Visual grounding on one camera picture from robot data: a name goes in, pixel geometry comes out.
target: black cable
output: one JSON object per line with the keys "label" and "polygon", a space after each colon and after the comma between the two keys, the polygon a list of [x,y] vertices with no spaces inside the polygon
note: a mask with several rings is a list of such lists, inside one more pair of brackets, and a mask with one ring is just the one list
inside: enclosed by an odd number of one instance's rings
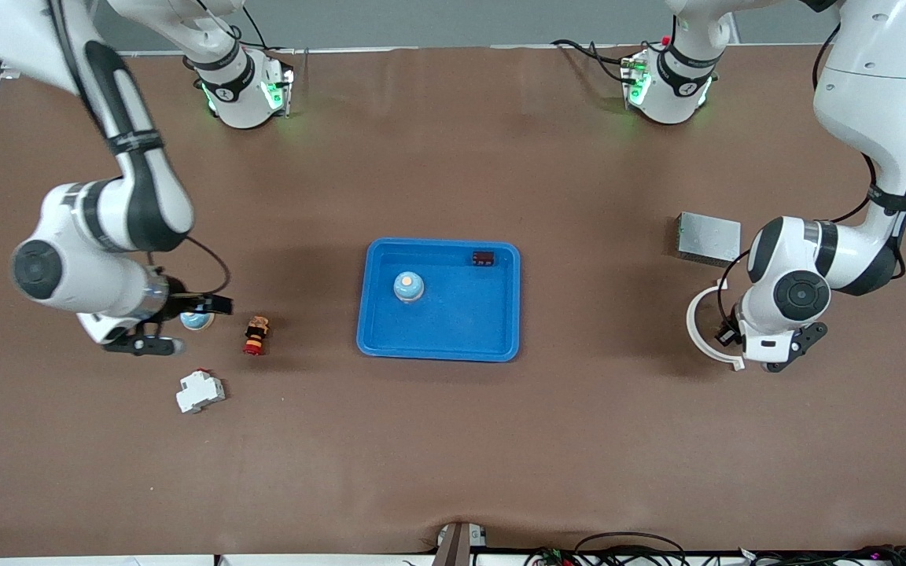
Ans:
{"label": "black cable", "polygon": [[834,28],[834,31],[827,36],[826,42],[823,42],[823,45],[820,46],[819,53],[816,54],[816,59],[813,60],[813,89],[816,90],[816,84],[819,83],[819,71],[820,62],[823,61],[823,54],[827,52],[827,47],[831,46],[831,42],[834,41],[834,37],[838,35],[838,32],[841,31],[841,25],[838,23],[838,26]]}
{"label": "black cable", "polygon": [[722,322],[726,325],[727,329],[736,329],[736,326],[733,325],[729,320],[729,316],[726,315],[726,307],[722,305],[722,288],[726,286],[726,279],[729,277],[729,272],[733,271],[733,266],[740,263],[740,260],[747,257],[747,254],[750,253],[750,250],[744,251],[742,254],[737,255],[736,259],[732,262],[729,262],[729,265],[726,265],[726,271],[722,273],[722,279],[719,280],[719,289],[715,292],[716,301],[719,301],[719,314],[722,315]]}
{"label": "black cable", "polygon": [[890,280],[900,279],[906,275],[906,264],[904,263],[904,255],[900,253],[900,244],[895,244],[893,248],[894,257],[897,259],[897,265],[900,266],[900,271],[897,272],[897,275],[894,275]]}
{"label": "black cable", "polygon": [[206,254],[211,255],[213,260],[215,260],[217,263],[219,263],[219,267],[223,268],[222,285],[220,285],[219,287],[215,287],[215,289],[213,289],[212,291],[208,291],[206,293],[198,293],[198,294],[215,295],[217,292],[222,291],[223,289],[226,289],[226,287],[229,287],[230,280],[233,279],[233,272],[230,272],[230,266],[226,265],[226,262],[223,261],[223,258],[220,258],[219,254],[216,254],[215,252],[213,252],[212,248],[209,248],[208,246],[205,246],[205,244],[202,244],[200,241],[195,240],[194,237],[188,236],[186,239],[188,241],[190,241],[191,244],[195,244],[195,246],[197,246],[198,248],[201,248],[201,250],[205,251]]}
{"label": "black cable", "polygon": [[97,126],[100,135],[107,139],[108,135],[104,130],[104,124],[98,118],[97,113],[94,112],[93,106],[90,104],[89,94],[86,92],[86,85],[83,85],[83,79],[79,76],[75,47],[72,46],[72,37],[68,36],[68,26],[65,25],[65,11],[61,0],[49,0],[47,2],[47,15],[51,18],[54,34],[58,38],[58,43],[61,44],[61,54],[64,55],[65,67],[68,67],[68,74],[72,76],[75,89],[79,92],[79,99],[83,101],[83,107],[86,107],[86,111],[90,113],[90,118],[93,119],[93,123]]}
{"label": "black cable", "polygon": [[575,43],[571,39],[556,39],[553,42],[551,42],[551,45],[552,46],[569,46],[569,47],[572,47],[573,50],[579,51],[579,53],[586,55],[586,57],[590,57],[590,58],[594,58],[594,59],[600,58],[600,60],[609,62],[609,64],[621,64],[621,60],[619,60],[619,58],[617,58],[617,60],[615,60],[615,58],[613,58],[613,57],[602,57],[602,55],[600,55],[600,57],[597,57],[596,53],[593,53],[593,51],[587,50],[586,47],[580,46],[579,43]]}
{"label": "black cable", "polygon": [[635,82],[633,79],[626,79],[621,75],[614,75],[613,72],[611,72],[610,69],[607,68],[607,65],[603,62],[603,57],[601,57],[600,55],[600,51],[596,50],[596,43],[589,42],[589,48],[593,51],[593,54],[596,55],[596,60],[600,63],[600,68],[603,69],[604,72],[606,72],[607,76],[610,76],[611,79],[617,80],[619,83],[623,83],[623,85],[634,85]]}
{"label": "black cable", "polygon": [[866,208],[866,204],[869,204],[869,197],[865,197],[862,200],[862,203],[859,203],[858,207],[852,208],[851,211],[845,213],[845,215],[838,216],[836,219],[832,219],[830,222],[838,223],[841,221],[846,221],[846,219],[852,218],[854,215],[858,215],[863,208]]}
{"label": "black cable", "polygon": [[655,53],[666,53],[666,51],[669,51],[669,46],[672,46],[673,40],[675,40],[675,39],[676,39],[676,15],[673,16],[673,28],[669,32],[669,44],[666,44],[666,46],[664,46],[662,48],[658,48],[656,46],[652,46],[652,44],[649,42],[641,42],[641,46],[646,48],[647,50],[653,50],[653,51],[655,51]]}
{"label": "black cable", "polygon": [[582,548],[583,544],[586,544],[590,541],[595,541],[595,540],[597,540],[597,538],[616,538],[616,537],[653,538],[654,540],[664,542],[664,543],[672,546],[673,548],[676,548],[676,550],[679,551],[680,559],[682,559],[682,562],[684,564],[687,563],[687,551],[684,551],[683,547],[681,545],[676,544],[676,542],[670,540],[670,538],[661,537],[659,535],[654,535],[651,533],[639,533],[639,531],[611,531],[610,533],[600,533],[597,535],[590,535],[586,538],[583,538],[583,540],[579,541],[579,543],[576,544],[576,547],[575,547],[575,549],[572,550],[572,552],[579,552],[579,548]]}
{"label": "black cable", "polygon": [[835,566],[839,561],[862,566],[862,560],[886,560],[892,566],[906,566],[906,546],[869,546],[845,553],[799,553],[785,557],[774,552],[758,552],[750,566]]}
{"label": "black cable", "polygon": [[261,46],[264,50],[267,50],[267,42],[263,40],[263,33],[261,33],[261,28],[258,28],[258,24],[256,24],[254,18],[251,17],[251,11],[247,10],[247,5],[244,5],[244,14],[247,16],[247,19],[251,21],[251,25],[254,26],[254,31],[258,32],[258,39],[261,42]]}
{"label": "black cable", "polygon": [[527,556],[524,559],[524,561],[522,561],[522,566],[529,566],[529,561],[531,561],[533,558],[536,558],[542,554],[543,554],[543,549],[536,549],[535,551],[529,553],[529,556]]}

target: small cylindrical object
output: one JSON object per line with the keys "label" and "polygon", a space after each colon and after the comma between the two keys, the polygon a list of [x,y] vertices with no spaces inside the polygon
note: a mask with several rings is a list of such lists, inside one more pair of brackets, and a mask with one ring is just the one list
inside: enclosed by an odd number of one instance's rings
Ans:
{"label": "small cylindrical object", "polygon": [[244,344],[244,354],[250,355],[262,355],[263,354],[263,341],[267,337],[267,331],[270,330],[270,327],[267,326],[267,319],[263,316],[255,316],[251,318],[251,321],[247,325],[247,343]]}
{"label": "small cylindrical object", "polygon": [[393,294],[403,302],[410,303],[422,298],[425,293],[425,282],[422,276],[413,271],[405,271],[393,280]]}
{"label": "small cylindrical object", "polygon": [[205,330],[212,325],[215,315],[211,312],[181,312],[180,322],[188,330]]}

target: brown table surface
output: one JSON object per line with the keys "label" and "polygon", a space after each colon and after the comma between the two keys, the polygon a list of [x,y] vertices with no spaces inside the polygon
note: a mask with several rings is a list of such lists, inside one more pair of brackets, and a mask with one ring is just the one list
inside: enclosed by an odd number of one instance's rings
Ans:
{"label": "brown table surface", "polygon": [[[683,328],[720,270],[668,254],[681,211],[739,219],[748,243],[777,215],[862,198],[862,159],[813,118],[815,53],[731,48],[675,127],[557,50],[292,57],[295,114],[255,131],[209,117],[178,58],[133,60],[193,235],[234,270],[237,314],[168,326],[179,358],[104,354],[12,287],[43,194],[116,165],[74,97],[5,80],[0,556],[407,552],[451,520],[494,546],[906,543],[906,278],[835,295],[827,338],[785,373],[733,373]],[[518,358],[361,355],[364,255],[384,236],[516,244]],[[188,244],[160,260],[194,289],[219,282]],[[262,358],[240,352],[255,313],[273,325]],[[198,366],[230,398],[181,415]]]}

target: floor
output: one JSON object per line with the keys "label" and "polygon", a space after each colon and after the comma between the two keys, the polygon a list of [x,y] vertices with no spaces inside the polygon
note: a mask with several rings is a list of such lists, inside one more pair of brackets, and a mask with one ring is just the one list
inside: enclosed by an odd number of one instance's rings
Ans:
{"label": "floor", "polygon": [[[122,51],[167,51],[173,46],[153,31],[116,15],[106,0],[87,0],[98,29]],[[251,0],[267,44],[283,47],[512,46],[578,42],[637,43],[669,29],[669,11],[659,0]],[[256,33],[242,12],[228,21],[245,36]],[[814,14],[801,2],[786,1],[735,16],[741,43],[822,42],[834,27],[828,12]],[[809,69],[792,69],[800,80]]]}

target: white circuit breaker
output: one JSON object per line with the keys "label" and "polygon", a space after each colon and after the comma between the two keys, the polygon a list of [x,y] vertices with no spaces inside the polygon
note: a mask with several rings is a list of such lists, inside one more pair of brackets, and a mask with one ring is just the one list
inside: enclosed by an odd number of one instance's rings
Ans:
{"label": "white circuit breaker", "polygon": [[198,369],[180,380],[180,391],[177,391],[177,405],[180,405],[181,413],[197,413],[201,407],[225,398],[223,382],[204,369]]}

